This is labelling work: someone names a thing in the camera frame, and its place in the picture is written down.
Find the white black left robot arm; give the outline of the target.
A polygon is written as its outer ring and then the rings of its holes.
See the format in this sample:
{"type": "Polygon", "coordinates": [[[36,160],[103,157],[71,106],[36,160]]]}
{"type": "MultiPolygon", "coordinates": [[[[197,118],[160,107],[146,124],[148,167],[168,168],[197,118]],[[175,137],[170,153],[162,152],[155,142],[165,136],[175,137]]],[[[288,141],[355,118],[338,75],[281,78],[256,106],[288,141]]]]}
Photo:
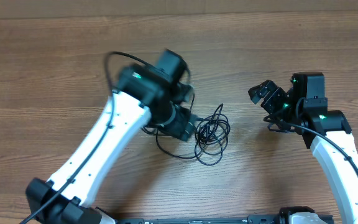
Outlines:
{"type": "Polygon", "coordinates": [[[119,73],[117,85],[104,58],[109,98],[99,119],[77,150],[48,180],[34,178],[25,194],[31,214],[23,220],[40,223],[116,223],[99,208],[93,208],[111,167],[131,139],[146,127],[156,133],[187,141],[195,130],[196,116],[181,106],[193,92],[180,81],[189,68],[184,59],[164,50],[155,65],[139,58],[119,73]]]}

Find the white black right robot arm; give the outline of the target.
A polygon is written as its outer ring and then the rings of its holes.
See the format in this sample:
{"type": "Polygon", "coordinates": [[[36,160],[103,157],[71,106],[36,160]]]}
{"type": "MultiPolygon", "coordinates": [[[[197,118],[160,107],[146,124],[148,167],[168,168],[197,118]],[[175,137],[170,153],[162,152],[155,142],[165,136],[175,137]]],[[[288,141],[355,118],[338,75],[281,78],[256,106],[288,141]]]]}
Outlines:
{"type": "Polygon", "coordinates": [[[319,162],[329,182],[343,223],[358,223],[358,153],[344,113],[329,110],[321,72],[298,72],[284,91],[266,80],[249,89],[253,103],[268,113],[268,128],[297,133],[319,162]]]}

